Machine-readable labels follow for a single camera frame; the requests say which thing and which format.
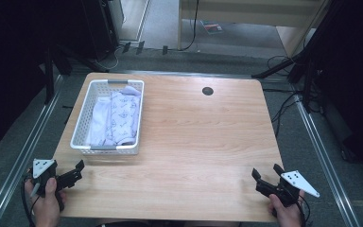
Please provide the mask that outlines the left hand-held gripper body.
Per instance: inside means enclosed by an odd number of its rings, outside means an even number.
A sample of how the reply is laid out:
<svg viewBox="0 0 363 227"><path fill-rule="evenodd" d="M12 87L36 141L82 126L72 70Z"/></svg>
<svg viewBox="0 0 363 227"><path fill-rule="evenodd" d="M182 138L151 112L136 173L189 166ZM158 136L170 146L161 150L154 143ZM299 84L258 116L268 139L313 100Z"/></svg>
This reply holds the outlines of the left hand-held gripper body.
<svg viewBox="0 0 363 227"><path fill-rule="evenodd" d="M56 173L58 164L55 160L41 160L34 159L32 171L32 182L34 184L31 195L45 196L45 187L49 179L54 178L57 186L55 191L55 197L58 201L60 211L64 209L64 203L62 201L60 192L66 187L73 186L73 172L69 171L62 175Z"/></svg>

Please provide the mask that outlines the aluminium floor rail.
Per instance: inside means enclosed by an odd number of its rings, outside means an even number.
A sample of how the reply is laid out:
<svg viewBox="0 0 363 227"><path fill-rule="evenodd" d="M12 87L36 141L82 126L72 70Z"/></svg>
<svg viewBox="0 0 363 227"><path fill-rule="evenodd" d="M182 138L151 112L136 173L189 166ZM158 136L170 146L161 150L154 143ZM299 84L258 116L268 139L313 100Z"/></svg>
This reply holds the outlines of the aluminium floor rail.
<svg viewBox="0 0 363 227"><path fill-rule="evenodd" d="M345 227L361 227L358 216L354 210L354 206L347 194L341 178L337 174L337 170L329 155L326 144L320 136L320 132L315 124L313 115L308 113L303 105L303 97L294 95L297 102L297 108L305 125L315 156L320 164L321 172L324 175L326 186L329 189L331 201L326 201L325 194L320 193L317 199L311 200L311 204L328 206L328 209L336 208L344 222Z"/></svg>
<svg viewBox="0 0 363 227"><path fill-rule="evenodd" d="M0 219L21 181L45 125L58 101L64 77L54 77L54 94L43 104L37 95L0 142Z"/></svg>

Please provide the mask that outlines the person's right hand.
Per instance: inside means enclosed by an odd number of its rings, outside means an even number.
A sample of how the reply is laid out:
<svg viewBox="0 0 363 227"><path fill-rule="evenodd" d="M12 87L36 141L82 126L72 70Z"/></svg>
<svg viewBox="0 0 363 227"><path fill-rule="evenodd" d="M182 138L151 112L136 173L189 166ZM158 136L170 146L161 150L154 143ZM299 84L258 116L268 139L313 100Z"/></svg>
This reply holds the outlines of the person's right hand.
<svg viewBox="0 0 363 227"><path fill-rule="evenodd" d="M304 192L301 190L299 199L296 204L285 207L279 198L274 195L269 195L270 204L268 211L272 213L273 210L277 213L277 221L280 227L302 227L303 214L301 211L303 205Z"/></svg>

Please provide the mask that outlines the black curtain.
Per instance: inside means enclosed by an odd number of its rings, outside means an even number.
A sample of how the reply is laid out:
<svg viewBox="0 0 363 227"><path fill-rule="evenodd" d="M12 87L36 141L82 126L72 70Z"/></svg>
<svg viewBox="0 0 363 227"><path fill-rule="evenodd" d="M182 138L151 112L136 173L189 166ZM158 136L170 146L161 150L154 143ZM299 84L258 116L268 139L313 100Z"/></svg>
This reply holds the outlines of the black curtain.
<svg viewBox="0 0 363 227"><path fill-rule="evenodd" d="M315 83L349 162L363 162L363 0L332 0L313 40Z"/></svg>
<svg viewBox="0 0 363 227"><path fill-rule="evenodd" d="M60 38L76 0L0 0L0 141L30 101L53 77L40 65L71 72Z"/></svg>

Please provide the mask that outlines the white patterned cloth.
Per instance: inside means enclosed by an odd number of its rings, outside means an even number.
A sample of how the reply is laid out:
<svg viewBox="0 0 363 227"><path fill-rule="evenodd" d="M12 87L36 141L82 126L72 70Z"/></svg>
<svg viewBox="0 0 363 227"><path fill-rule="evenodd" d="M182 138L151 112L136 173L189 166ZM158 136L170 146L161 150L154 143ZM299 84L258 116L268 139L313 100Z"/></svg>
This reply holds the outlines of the white patterned cloth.
<svg viewBox="0 0 363 227"><path fill-rule="evenodd" d="M136 141L141 92L127 85L111 92L104 146L133 145Z"/></svg>

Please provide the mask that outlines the plain white cloth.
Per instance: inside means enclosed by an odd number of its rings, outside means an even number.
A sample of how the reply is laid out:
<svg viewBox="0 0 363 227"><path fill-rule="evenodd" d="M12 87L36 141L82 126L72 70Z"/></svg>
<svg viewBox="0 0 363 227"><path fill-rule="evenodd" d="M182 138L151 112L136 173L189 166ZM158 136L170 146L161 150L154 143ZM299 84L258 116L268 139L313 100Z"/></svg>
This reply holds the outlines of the plain white cloth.
<svg viewBox="0 0 363 227"><path fill-rule="evenodd" d="M94 105L92 120L86 143L90 146L109 146L112 144L109 136L111 99L108 96L99 97Z"/></svg>

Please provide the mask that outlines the white plastic basket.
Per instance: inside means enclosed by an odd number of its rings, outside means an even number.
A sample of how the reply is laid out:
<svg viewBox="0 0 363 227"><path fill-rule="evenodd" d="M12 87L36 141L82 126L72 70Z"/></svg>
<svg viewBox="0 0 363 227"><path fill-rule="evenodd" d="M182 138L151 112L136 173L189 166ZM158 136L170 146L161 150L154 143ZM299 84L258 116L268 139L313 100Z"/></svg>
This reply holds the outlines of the white plastic basket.
<svg viewBox="0 0 363 227"><path fill-rule="evenodd" d="M94 105L99 97L110 96L111 92L131 86L141 92L140 111L137 123L136 141L125 146L90 146L86 143L92 120ZM145 83L138 79L93 79L84 97L77 124L70 142L71 148L79 149L85 155L137 155L140 138L140 125L144 103Z"/></svg>

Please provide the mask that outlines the black cabinet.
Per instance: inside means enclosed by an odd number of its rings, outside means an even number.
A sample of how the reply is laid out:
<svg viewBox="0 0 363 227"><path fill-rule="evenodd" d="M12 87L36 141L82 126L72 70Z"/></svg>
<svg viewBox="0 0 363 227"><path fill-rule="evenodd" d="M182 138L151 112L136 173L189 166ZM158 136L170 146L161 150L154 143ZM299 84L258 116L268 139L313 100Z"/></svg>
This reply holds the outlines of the black cabinet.
<svg viewBox="0 0 363 227"><path fill-rule="evenodd" d="M103 60L120 45L124 22L121 0L81 0L96 60Z"/></svg>

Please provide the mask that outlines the person's left hand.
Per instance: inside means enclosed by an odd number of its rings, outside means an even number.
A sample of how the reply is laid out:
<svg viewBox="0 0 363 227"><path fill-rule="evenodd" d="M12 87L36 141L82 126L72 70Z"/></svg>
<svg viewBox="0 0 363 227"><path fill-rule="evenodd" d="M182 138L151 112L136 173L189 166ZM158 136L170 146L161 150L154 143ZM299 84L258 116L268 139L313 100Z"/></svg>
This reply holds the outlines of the person's left hand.
<svg viewBox="0 0 363 227"><path fill-rule="evenodd" d="M31 196L31 192L34 188L31 180L25 182L26 196L33 205L33 212L35 217L36 227L58 227L61 218L61 210L59 202L56 197L57 181L55 178L50 178L45 186L45 196L38 198L37 195ZM64 191L58 192L62 203L66 203L66 194Z"/></svg>

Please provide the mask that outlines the light wooden furniture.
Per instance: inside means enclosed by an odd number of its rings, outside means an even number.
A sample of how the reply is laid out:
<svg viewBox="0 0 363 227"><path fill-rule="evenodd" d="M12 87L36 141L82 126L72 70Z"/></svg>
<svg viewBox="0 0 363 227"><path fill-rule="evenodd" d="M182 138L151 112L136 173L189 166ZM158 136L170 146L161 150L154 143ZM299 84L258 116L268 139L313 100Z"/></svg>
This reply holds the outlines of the light wooden furniture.
<svg viewBox="0 0 363 227"><path fill-rule="evenodd" d="M182 48L182 20L275 26L288 57L303 49L304 39L317 28L332 0L179 0L178 43Z"/></svg>

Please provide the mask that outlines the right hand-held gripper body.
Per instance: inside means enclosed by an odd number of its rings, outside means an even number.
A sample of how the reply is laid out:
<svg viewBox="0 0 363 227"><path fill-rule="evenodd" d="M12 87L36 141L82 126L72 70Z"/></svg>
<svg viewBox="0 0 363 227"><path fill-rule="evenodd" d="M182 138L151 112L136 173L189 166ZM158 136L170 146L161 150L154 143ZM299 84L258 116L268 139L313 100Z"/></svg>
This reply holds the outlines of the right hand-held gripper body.
<svg viewBox="0 0 363 227"><path fill-rule="evenodd" d="M316 198L320 196L320 193L298 170L285 172L277 185L262 179L260 183L256 182L255 189L265 197L269 197L270 194L276 195L285 207L298 201L301 190Z"/></svg>

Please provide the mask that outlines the book with red cover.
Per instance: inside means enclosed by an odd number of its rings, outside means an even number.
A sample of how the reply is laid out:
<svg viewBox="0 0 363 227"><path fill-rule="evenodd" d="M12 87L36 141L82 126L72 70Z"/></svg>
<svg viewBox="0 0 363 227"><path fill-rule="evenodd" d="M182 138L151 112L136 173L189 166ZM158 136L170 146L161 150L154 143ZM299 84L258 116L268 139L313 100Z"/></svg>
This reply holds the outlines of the book with red cover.
<svg viewBox="0 0 363 227"><path fill-rule="evenodd" d="M201 24L203 25L206 32L210 35L219 34L223 32L222 27L217 22L202 21Z"/></svg>

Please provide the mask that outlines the black tripod stand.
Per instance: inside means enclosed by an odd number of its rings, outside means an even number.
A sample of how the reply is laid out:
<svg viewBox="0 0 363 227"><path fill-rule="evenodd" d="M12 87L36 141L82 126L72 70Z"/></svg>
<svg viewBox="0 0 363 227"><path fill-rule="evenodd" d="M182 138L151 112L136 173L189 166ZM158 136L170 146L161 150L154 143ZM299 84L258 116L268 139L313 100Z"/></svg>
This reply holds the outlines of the black tripod stand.
<svg viewBox="0 0 363 227"><path fill-rule="evenodd" d="M315 68L314 61L311 60L304 51L291 58L286 58L262 73L251 75L251 77L253 79L265 79L288 67L291 67L287 74L287 80L289 83L296 84L303 80L303 105L304 108L309 111L311 83L317 70Z"/></svg>

